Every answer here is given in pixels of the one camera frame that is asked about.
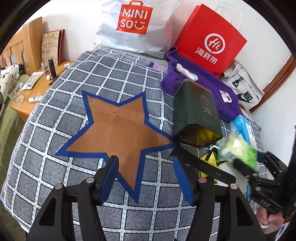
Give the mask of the person's right hand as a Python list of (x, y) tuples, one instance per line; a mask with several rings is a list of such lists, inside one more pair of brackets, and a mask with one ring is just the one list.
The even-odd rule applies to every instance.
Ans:
[(287, 228), (286, 223), (290, 222), (294, 214), (284, 219), (283, 213), (268, 214), (267, 209), (260, 206), (255, 214), (259, 225), (263, 228), (263, 233), (269, 235), (275, 233), (281, 235)]

